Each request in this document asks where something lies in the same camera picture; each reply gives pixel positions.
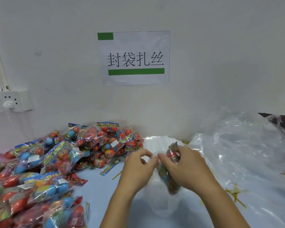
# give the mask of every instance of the green stripe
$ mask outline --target green stripe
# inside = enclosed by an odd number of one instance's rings
[[[123,70],[108,70],[108,71],[109,71],[109,76],[132,75],[132,74],[161,74],[165,73],[165,68],[123,69]]]
[[[97,33],[98,40],[114,40],[113,33]]]

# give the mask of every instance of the sign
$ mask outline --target sign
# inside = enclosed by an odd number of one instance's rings
[[[169,83],[170,31],[98,33],[104,85]]]

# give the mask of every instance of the pile of packaged toys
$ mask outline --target pile of packaged toys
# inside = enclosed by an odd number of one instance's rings
[[[87,180],[76,171],[100,169],[105,176],[119,156],[142,146],[131,127],[111,122],[70,123],[63,132],[15,146],[0,160],[0,228],[84,228],[90,205],[72,192]]]

